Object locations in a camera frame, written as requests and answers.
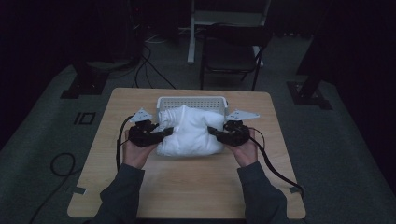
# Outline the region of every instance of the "gray sleeve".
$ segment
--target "gray sleeve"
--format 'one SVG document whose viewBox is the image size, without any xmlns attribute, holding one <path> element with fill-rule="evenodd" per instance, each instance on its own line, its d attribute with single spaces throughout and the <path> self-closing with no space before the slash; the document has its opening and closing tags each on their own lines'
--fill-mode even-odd
<svg viewBox="0 0 396 224">
<path fill-rule="evenodd" d="M 102 205 L 91 224 L 135 223 L 144 173 L 122 164 L 116 178 L 100 194 Z"/>
<path fill-rule="evenodd" d="M 271 185 L 258 161 L 238 168 L 237 172 L 244 193 L 247 224 L 290 223 L 285 195 Z"/>
</svg>

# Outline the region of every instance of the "gray carpet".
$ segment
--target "gray carpet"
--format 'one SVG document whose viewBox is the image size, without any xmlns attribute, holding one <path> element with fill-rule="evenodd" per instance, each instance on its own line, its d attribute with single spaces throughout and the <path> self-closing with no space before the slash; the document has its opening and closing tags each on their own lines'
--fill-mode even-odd
<svg viewBox="0 0 396 224">
<path fill-rule="evenodd" d="M 178 45 L 153 38 L 149 60 L 178 89 L 199 89 L 200 46 L 196 63 L 187 64 L 188 38 Z M 256 91 L 271 94 L 278 120 L 298 182 L 305 186 L 305 220 L 292 223 L 396 223 L 396 199 L 378 171 L 359 130 L 348 115 L 336 88 L 321 83 L 320 90 L 333 110 L 318 106 L 295 105 L 287 81 L 304 81 L 295 76 L 310 40 L 299 37 L 273 38 L 264 52 L 264 67 Z M 95 63 L 95 66 L 109 67 Z M 143 68 L 140 88 L 170 89 L 149 66 Z M 62 183 L 50 170 L 51 160 L 62 152 L 73 153 L 76 168 L 88 156 L 109 96 L 117 87 L 131 87 L 133 71 L 110 75 L 102 95 L 61 100 L 76 73 L 71 66 L 55 77 L 29 116 L 0 154 L 0 223 L 28 223 L 37 207 Z M 252 78 L 243 83 L 223 77 L 209 78 L 206 90 L 249 91 Z M 95 113 L 91 125 L 75 124 L 78 113 Z M 55 170 L 67 173 L 70 158 L 58 160 Z M 46 203 L 35 223 L 82 223 L 87 218 L 71 218 L 67 206 L 72 194 L 68 188 L 78 182 L 72 175 Z M 233 223 L 232 220 L 142 220 L 142 223 Z"/>
</svg>

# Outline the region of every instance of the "handheld controller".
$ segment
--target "handheld controller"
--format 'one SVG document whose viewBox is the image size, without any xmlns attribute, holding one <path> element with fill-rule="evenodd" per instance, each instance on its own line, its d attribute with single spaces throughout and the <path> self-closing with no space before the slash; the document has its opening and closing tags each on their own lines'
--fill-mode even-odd
<svg viewBox="0 0 396 224">
<path fill-rule="evenodd" d="M 228 120 L 223 128 L 227 132 L 221 132 L 212 127 L 207 127 L 207 130 L 215 135 L 219 142 L 232 147 L 241 146 L 250 138 L 248 126 L 244 125 L 242 120 Z"/>
<path fill-rule="evenodd" d="M 159 124 L 152 124 L 149 119 L 138 121 L 134 127 L 129 130 L 129 140 L 139 147 L 147 147 L 163 141 L 166 136 L 173 133 L 173 128 L 164 129 L 162 132 L 153 133 L 152 131 Z"/>
</svg>

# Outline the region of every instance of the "chair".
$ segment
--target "chair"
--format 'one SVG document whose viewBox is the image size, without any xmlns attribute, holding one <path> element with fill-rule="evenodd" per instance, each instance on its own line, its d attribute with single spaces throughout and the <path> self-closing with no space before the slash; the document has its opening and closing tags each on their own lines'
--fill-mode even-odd
<svg viewBox="0 0 396 224">
<path fill-rule="evenodd" d="M 265 26 L 241 26 L 214 23 L 206 26 L 201 59 L 201 90 L 205 73 L 247 74 L 254 72 L 251 90 L 254 91 L 260 71 L 262 52 L 272 33 Z M 257 53 L 253 47 L 259 47 Z"/>
</svg>

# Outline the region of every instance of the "hand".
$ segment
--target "hand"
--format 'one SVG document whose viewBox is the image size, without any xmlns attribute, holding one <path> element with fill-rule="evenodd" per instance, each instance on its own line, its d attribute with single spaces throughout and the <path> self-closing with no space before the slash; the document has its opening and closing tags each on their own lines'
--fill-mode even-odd
<svg viewBox="0 0 396 224">
<path fill-rule="evenodd" d="M 125 139 L 128 139 L 129 131 L 125 131 Z M 150 145 L 148 147 L 138 147 L 130 140 L 122 145 L 122 163 L 133 166 L 137 169 L 142 169 L 146 164 L 149 154 L 158 144 Z"/>
<path fill-rule="evenodd" d="M 250 137 L 255 139 L 254 130 L 249 129 L 249 134 Z M 241 167 L 249 166 L 251 163 L 258 160 L 257 146 L 251 140 L 248 140 L 244 145 L 238 147 L 232 147 L 229 145 L 225 146 L 231 150 L 236 158 L 236 161 Z"/>
</svg>

